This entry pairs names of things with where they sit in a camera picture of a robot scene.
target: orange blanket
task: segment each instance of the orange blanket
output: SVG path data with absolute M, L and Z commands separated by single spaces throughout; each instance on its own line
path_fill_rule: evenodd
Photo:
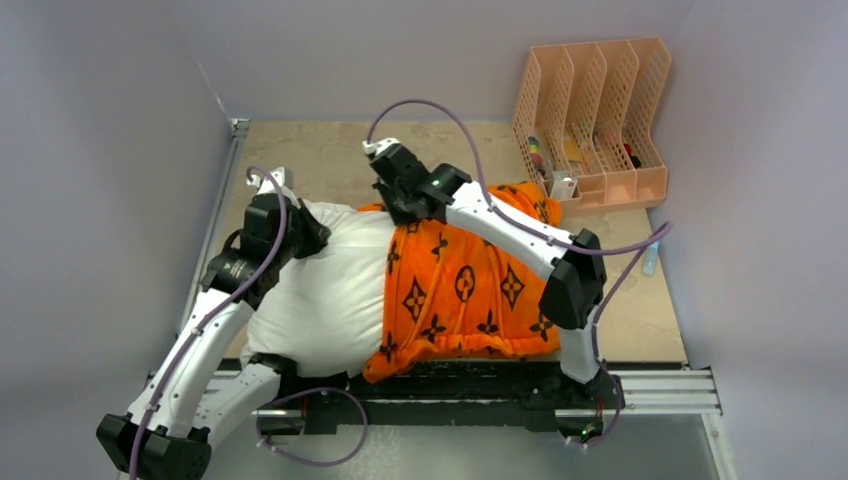
M 490 191 L 559 225 L 559 203 L 534 184 Z M 556 328 L 539 312 L 544 288 L 533 271 L 476 235 L 435 220 L 398 226 L 386 265 L 383 342 L 365 379 L 377 382 L 430 359 L 521 359 L 558 349 Z

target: white wall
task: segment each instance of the white wall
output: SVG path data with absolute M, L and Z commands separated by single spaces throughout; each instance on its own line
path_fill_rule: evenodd
M 698 0 L 657 142 L 662 249 L 742 478 L 845 478 L 848 4 Z
M 174 338 L 226 118 L 158 0 L 3 0 L 0 112 L 0 478 L 114 478 L 95 428 Z
M 693 2 L 171 1 L 230 116 L 334 120 L 369 119 L 407 97 L 507 118 L 530 45 L 670 39 Z

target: beige floor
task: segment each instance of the beige floor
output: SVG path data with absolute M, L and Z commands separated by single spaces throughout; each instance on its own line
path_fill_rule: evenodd
M 472 122 L 469 130 L 483 159 L 490 184 L 527 179 L 509 125 Z M 370 185 L 375 175 L 362 155 L 366 122 L 252 122 L 242 166 L 286 166 L 294 172 L 294 191 L 315 201 L 358 206 L 379 200 Z M 397 137 L 428 167 L 453 164 L 477 177 L 473 157 L 462 132 L 449 122 L 386 122 L 375 138 Z M 240 227 L 244 207 L 255 192 L 237 182 L 225 210 L 224 232 Z M 620 247 L 650 234 L 644 210 L 568 219 L 563 227 L 593 230 L 605 247 Z M 618 276 L 627 257 L 607 257 L 611 279 Z M 653 277 L 632 274 L 610 302 L 601 322 L 601 345 L 612 361 L 685 361 L 668 287 L 662 272 Z M 237 356 L 240 336 L 228 356 Z

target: plastic desk organizer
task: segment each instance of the plastic desk organizer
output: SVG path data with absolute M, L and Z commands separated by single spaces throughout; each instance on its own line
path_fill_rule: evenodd
M 547 185 L 532 162 L 529 137 L 538 139 L 555 170 L 576 178 L 571 198 L 561 200 L 564 216 L 665 200 L 668 169 L 651 140 L 651 124 L 670 67 L 659 38 L 530 49 L 512 129 L 540 187 Z

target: white stuffed body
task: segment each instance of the white stuffed body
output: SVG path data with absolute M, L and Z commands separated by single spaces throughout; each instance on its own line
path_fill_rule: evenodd
M 395 226 L 385 212 L 303 201 L 331 230 L 316 255 L 292 259 L 248 323 L 241 360 L 273 353 L 303 377 L 362 372 L 380 347 L 386 256 Z

